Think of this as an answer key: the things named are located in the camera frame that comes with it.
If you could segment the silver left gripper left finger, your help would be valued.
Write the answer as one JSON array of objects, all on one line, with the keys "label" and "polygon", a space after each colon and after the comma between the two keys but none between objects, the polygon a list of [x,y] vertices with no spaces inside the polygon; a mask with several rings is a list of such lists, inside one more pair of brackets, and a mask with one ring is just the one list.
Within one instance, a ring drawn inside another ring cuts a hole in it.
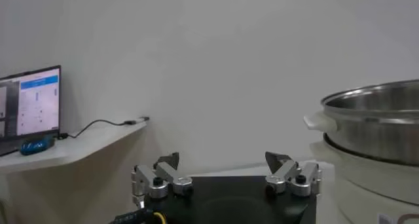
[{"label": "silver left gripper left finger", "polygon": [[160,201],[175,196],[189,198],[194,192],[193,180],[178,172],[179,153],[159,157],[152,167],[135,165],[131,171],[132,201],[138,208],[145,201]]}]

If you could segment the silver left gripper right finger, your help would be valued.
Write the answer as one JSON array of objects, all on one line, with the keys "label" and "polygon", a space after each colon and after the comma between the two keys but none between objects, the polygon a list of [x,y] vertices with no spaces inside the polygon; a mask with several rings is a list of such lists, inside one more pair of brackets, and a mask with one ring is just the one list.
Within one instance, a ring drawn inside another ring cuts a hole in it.
[{"label": "silver left gripper right finger", "polygon": [[274,198],[286,190],[298,197],[320,194],[321,170],[319,164],[308,162],[301,166],[288,155],[266,152],[265,159],[271,174],[265,177],[265,192]]}]

